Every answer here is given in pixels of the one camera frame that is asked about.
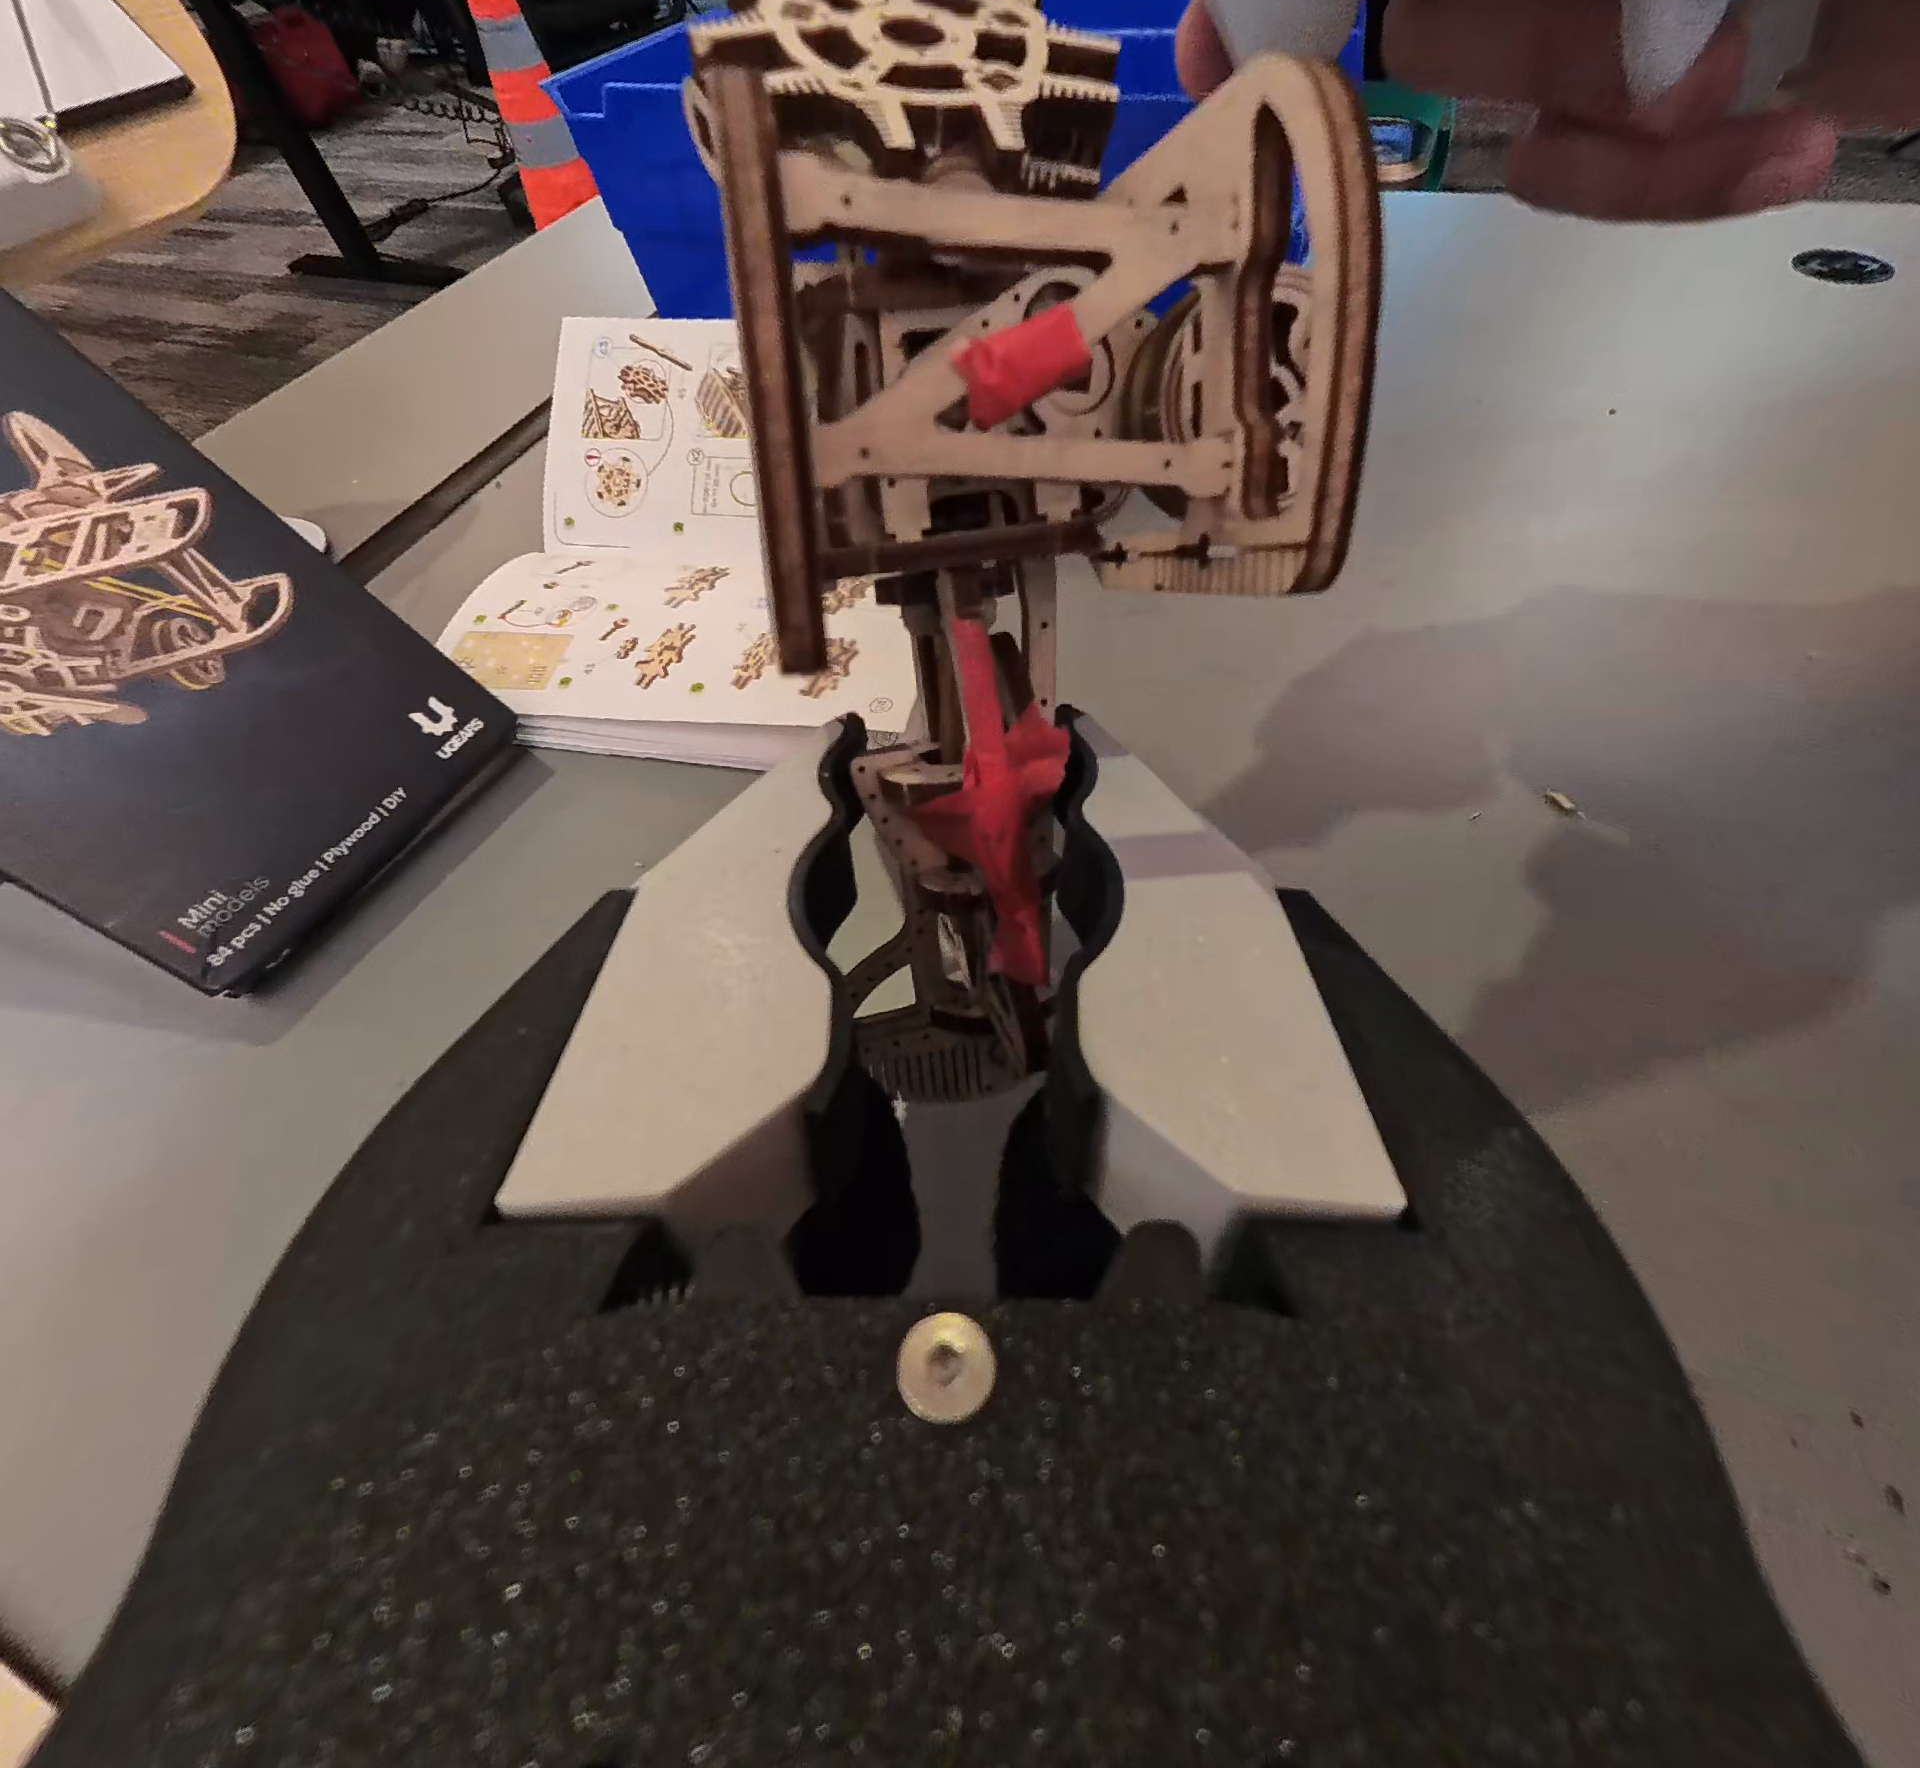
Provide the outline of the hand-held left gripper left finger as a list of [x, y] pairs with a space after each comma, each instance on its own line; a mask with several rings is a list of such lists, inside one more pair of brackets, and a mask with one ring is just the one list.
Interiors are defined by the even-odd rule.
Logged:
[[852, 1056], [829, 946], [856, 907], [834, 718], [643, 871], [501, 1181], [505, 1217], [794, 1224]]

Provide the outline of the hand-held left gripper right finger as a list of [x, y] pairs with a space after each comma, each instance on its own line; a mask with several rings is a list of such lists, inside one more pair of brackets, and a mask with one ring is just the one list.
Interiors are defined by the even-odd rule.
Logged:
[[1047, 1154], [1116, 1234], [1391, 1226], [1404, 1184], [1269, 871], [1065, 710]]

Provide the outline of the wooden radial engine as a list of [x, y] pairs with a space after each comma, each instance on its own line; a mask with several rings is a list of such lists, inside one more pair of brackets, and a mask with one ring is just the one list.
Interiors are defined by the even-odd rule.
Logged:
[[1118, 112], [1120, 40], [1042, 0], [727, 0], [689, 28], [684, 114], [717, 170], [709, 75], [760, 75], [784, 149], [925, 182], [958, 163], [1017, 193], [1090, 197]]

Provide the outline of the wooden biplane model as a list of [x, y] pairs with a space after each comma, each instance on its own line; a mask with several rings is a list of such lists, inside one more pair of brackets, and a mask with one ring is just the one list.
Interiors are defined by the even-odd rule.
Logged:
[[709, 70], [779, 668], [852, 671], [829, 597], [906, 629], [917, 725], [852, 791], [902, 904], [852, 970], [852, 1052], [900, 1101], [1042, 1072], [1070, 764], [1058, 578], [1283, 598], [1340, 576], [1371, 422], [1381, 182], [1353, 84], [1261, 55], [1092, 196], [969, 153], [880, 175]]

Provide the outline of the person's right hand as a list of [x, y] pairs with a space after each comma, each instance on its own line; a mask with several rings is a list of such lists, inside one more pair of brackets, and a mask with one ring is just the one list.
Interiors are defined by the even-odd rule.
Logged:
[[1821, 0], [1800, 65], [1752, 101], [1757, 6], [1732, 4], [1648, 99], [1623, 70], [1618, 0], [1391, 0], [1381, 50], [1412, 87], [1527, 109], [1505, 177], [1521, 204], [1601, 221], [1724, 219], [1818, 196], [1842, 134], [1917, 118], [1917, 0]]

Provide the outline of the green container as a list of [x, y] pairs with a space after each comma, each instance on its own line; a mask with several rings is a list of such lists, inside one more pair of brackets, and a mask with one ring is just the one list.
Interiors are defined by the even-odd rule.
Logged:
[[1368, 80], [1359, 92], [1373, 139], [1379, 188], [1382, 192], [1440, 192], [1447, 179], [1457, 99], [1412, 89], [1391, 80]]

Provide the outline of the black model kit box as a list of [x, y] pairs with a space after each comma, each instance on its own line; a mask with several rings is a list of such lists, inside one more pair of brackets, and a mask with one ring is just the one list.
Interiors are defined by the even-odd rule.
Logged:
[[515, 716], [13, 295], [5, 882], [265, 981], [519, 756]]

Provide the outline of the blue plastic bin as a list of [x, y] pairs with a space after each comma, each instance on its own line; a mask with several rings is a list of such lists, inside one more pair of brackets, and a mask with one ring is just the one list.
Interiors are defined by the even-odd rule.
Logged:
[[[1040, 0], [1048, 20], [1120, 45], [1103, 188], [1134, 192], [1139, 161], [1191, 114], [1175, 28], [1189, 0]], [[550, 94], [659, 315], [733, 315], [722, 204], [684, 114], [691, 25], [678, 22], [556, 75]]]

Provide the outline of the instruction booklet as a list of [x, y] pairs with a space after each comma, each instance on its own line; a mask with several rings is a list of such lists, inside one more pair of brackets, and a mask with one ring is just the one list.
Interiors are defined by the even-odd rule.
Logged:
[[768, 770], [854, 714], [920, 726], [906, 629], [871, 578], [827, 597], [827, 668], [785, 677], [766, 593], [731, 319], [563, 319], [542, 545], [497, 567], [440, 650], [528, 747]]

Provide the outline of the orange striped traffic cone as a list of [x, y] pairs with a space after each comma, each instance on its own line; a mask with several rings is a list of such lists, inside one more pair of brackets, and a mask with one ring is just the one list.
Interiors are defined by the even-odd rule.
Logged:
[[466, 0], [493, 84], [493, 98], [515, 149], [515, 165], [534, 225], [545, 230], [596, 197], [596, 184], [553, 99], [537, 40], [515, 0]]

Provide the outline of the red bag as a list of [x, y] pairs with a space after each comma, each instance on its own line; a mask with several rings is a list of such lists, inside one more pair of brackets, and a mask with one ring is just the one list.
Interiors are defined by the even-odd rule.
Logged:
[[334, 31], [301, 4], [247, 18], [249, 37], [291, 114], [307, 130], [329, 128], [362, 101], [360, 80]]

